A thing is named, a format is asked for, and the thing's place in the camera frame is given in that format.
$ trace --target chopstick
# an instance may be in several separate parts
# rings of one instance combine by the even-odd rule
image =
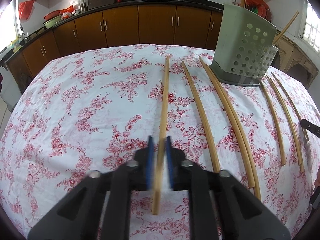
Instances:
[[[285,88],[284,88],[284,86],[281,84],[280,80],[279,80],[273,73],[271,73],[271,74],[273,75],[273,77],[276,79],[276,81],[277,81],[278,84],[280,85],[282,91],[285,93],[285,96],[288,98],[288,100],[289,100],[290,104],[292,105],[292,107],[293,107],[293,109],[294,109],[294,111],[295,111],[295,113],[296,113],[296,115],[297,115],[297,117],[298,117],[298,119],[299,119],[299,122],[300,122],[300,121],[301,121],[301,116],[300,116],[300,114],[299,114],[296,106],[294,105],[292,99],[290,98],[288,92],[285,90]],[[306,140],[309,141],[309,136],[308,136],[308,133],[307,133],[306,129],[302,128],[302,132],[303,132],[304,136],[306,137]]]
[[[193,80],[190,76],[190,73],[185,65],[185,63],[182,61],[182,66],[184,69],[184,72],[187,76],[189,85],[190,85],[190,89],[192,92],[192,95],[195,99],[196,102],[196,106],[198,108],[198,112],[200,115],[200,119],[204,128],[204,133],[205,133],[205,137],[207,139],[207,143],[208,143],[208,148],[209,148],[209,153],[210,153],[210,158],[211,158],[211,162],[212,162],[212,166],[213,166],[213,171],[218,173],[220,171],[220,163],[219,163],[219,159],[218,159],[218,154],[217,154],[217,149],[216,146],[214,145],[214,141],[213,141],[213,136],[212,136],[212,132],[210,129],[210,125],[207,119],[207,115],[205,114],[203,105],[201,103],[198,91],[195,87],[195,84],[193,83]]]
[[[276,36],[273,40],[272,44],[276,44],[277,41],[279,41],[279,39],[284,35],[284,33],[289,29],[290,25],[293,23],[293,21],[296,19],[296,17],[298,16],[299,11],[297,11],[294,16],[291,18],[291,20],[288,22],[288,24],[283,28],[282,32],[279,33],[278,36]]]
[[[287,106],[285,105],[284,100],[283,100],[282,96],[280,95],[279,90],[277,89],[277,87],[274,84],[273,80],[271,78],[269,78],[267,75],[266,75],[266,77],[267,77],[270,85],[272,86],[273,90],[275,91],[276,96],[277,96],[277,98],[278,98],[278,100],[279,100],[279,102],[280,102],[280,104],[282,106],[282,109],[284,110],[284,113],[285,113],[285,115],[287,117],[287,120],[288,120],[288,123],[289,123],[289,126],[290,126],[290,130],[291,130],[291,133],[292,133],[293,141],[294,141],[294,144],[295,144],[295,147],[296,147],[296,151],[297,151],[298,164],[300,166],[300,172],[304,172],[303,158],[302,158],[300,143],[299,143],[299,140],[298,140],[298,137],[297,137],[296,130],[294,129],[291,116],[290,116],[289,111],[287,109]]]
[[[214,73],[211,71],[211,69],[208,67],[207,64],[204,63],[201,57],[199,57],[202,66],[204,67],[209,79],[211,80],[215,90],[217,91],[217,94],[226,110],[226,113],[230,119],[231,125],[234,129],[239,148],[240,148],[240,153],[242,156],[242,160],[244,162],[244,168],[246,171],[246,175],[248,178],[248,185],[249,188],[253,188],[254,190],[254,195],[261,200],[261,193],[260,193],[260,186],[259,186],[259,180],[258,180],[258,175],[257,171],[255,168],[252,152],[247,140],[247,137],[244,133],[243,127],[240,124],[238,115],[236,114],[236,111],[234,110],[229,97],[227,96],[225,90],[222,88],[220,82],[214,75]]]
[[[281,158],[281,165],[285,165],[285,153],[284,153],[284,146],[283,146],[283,140],[282,140],[282,134],[281,134],[281,130],[280,130],[280,126],[279,126],[279,122],[276,116],[276,111],[273,108],[273,104],[270,100],[270,97],[268,95],[268,92],[263,84],[263,82],[260,82],[260,86],[262,88],[262,91],[267,99],[271,114],[272,114],[272,118],[273,118],[273,122],[275,123],[276,126],[276,131],[277,131],[277,135],[278,135],[278,141],[279,141],[279,148],[280,148],[280,158]]]
[[[162,171],[163,171],[163,161],[164,161],[164,145],[165,145],[165,136],[166,136],[166,130],[167,130],[167,116],[168,116],[169,64],[170,64],[169,57],[166,57],[157,164],[156,164],[155,176],[153,180],[153,185],[154,185],[153,202],[152,202],[153,215],[158,215],[159,208],[160,208]]]

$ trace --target screw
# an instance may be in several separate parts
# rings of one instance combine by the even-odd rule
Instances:
[[[189,160],[184,160],[182,163],[181,163],[181,166],[182,167],[191,167],[193,165],[193,162],[192,161],[189,161]]]
[[[126,165],[131,168],[136,168],[139,166],[139,163],[135,160],[131,160],[131,161],[128,161]]]
[[[97,179],[100,177],[100,175],[101,175],[100,171],[91,171],[89,174],[89,177],[93,179]]]
[[[222,171],[220,171],[219,173],[220,173],[220,177],[223,177],[223,178],[228,178],[228,177],[230,177],[229,171],[222,170]]]

